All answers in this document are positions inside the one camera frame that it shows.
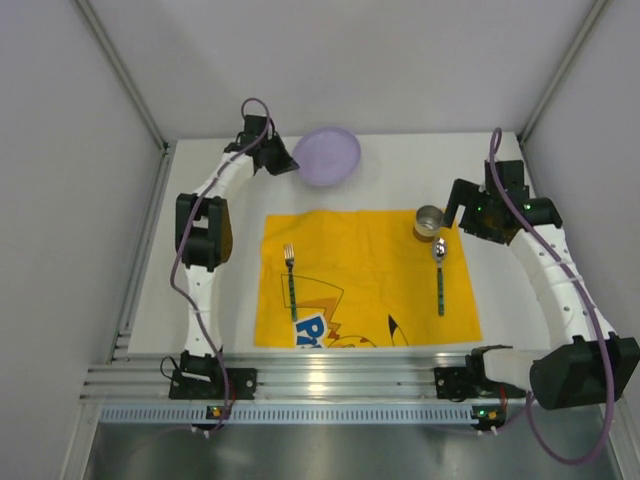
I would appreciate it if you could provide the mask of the purple plastic plate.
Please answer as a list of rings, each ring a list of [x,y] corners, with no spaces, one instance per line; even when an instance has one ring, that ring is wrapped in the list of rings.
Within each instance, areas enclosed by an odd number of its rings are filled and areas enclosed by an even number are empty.
[[[301,180],[314,187],[332,187],[346,180],[359,166],[362,148],[349,130],[326,126],[305,134],[293,149]]]

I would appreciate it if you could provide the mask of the metal cup with brown base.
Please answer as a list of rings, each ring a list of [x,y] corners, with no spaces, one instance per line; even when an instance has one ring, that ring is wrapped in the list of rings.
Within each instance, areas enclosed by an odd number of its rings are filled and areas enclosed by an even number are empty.
[[[413,235],[421,242],[430,243],[443,225],[444,212],[434,205],[419,207],[414,216]]]

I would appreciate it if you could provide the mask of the spoon with teal handle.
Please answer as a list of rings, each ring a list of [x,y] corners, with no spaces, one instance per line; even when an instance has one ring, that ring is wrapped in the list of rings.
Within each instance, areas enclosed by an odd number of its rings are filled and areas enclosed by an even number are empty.
[[[443,263],[447,256],[447,244],[444,238],[437,237],[432,243],[432,257],[436,262],[437,276],[437,305],[438,315],[445,314],[444,272]]]

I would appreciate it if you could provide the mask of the fork with teal handle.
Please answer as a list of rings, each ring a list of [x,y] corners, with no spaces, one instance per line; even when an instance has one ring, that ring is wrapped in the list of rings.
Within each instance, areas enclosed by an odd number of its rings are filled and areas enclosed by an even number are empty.
[[[291,243],[284,246],[284,261],[288,272],[288,289],[290,297],[290,310],[291,318],[293,322],[298,321],[297,304],[296,304],[296,292],[295,292],[295,280],[294,280],[294,265],[295,265],[295,253],[294,247]]]

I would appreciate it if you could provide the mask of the yellow cartoon print cloth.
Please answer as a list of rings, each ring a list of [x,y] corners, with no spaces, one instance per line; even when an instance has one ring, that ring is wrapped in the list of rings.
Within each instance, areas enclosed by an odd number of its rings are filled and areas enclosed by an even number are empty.
[[[261,245],[254,344],[265,348],[380,348],[482,339],[457,227],[442,232],[445,314],[436,262],[413,235],[411,210],[270,215]],[[294,247],[298,321],[284,246]]]

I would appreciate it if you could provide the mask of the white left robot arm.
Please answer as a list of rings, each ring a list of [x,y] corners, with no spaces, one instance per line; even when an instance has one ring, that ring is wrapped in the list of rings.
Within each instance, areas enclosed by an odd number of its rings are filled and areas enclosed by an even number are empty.
[[[230,259],[233,247],[232,198],[261,169],[272,176],[298,169],[270,117],[245,114],[243,119],[243,130],[223,150],[212,174],[176,198],[170,285],[187,302],[184,352],[191,358],[214,358],[222,346],[213,307],[216,270]]]

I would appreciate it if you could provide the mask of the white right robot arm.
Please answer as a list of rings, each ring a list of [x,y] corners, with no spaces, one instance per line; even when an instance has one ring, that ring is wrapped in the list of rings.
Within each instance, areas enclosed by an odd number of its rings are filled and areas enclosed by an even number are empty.
[[[482,185],[454,181],[443,224],[510,248],[523,267],[549,332],[547,351],[497,345],[466,358],[478,381],[531,392],[547,410],[618,401],[639,364],[639,344],[597,311],[553,201],[531,196],[521,160],[486,166]]]

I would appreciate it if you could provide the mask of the black right arm base bracket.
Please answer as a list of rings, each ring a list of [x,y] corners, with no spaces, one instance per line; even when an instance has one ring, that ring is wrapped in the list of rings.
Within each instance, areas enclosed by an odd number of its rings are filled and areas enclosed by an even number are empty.
[[[433,370],[438,399],[462,402],[469,399],[520,399],[526,392],[509,384],[487,380],[466,367]]]

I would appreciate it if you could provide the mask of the black left arm base bracket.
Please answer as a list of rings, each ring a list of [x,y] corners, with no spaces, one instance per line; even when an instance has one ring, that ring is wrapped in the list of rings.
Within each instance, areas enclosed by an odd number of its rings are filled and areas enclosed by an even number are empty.
[[[257,388],[257,373],[253,368],[228,368],[229,399],[253,400]],[[171,400],[223,400],[225,383],[217,370],[213,378],[174,370],[169,390]]]

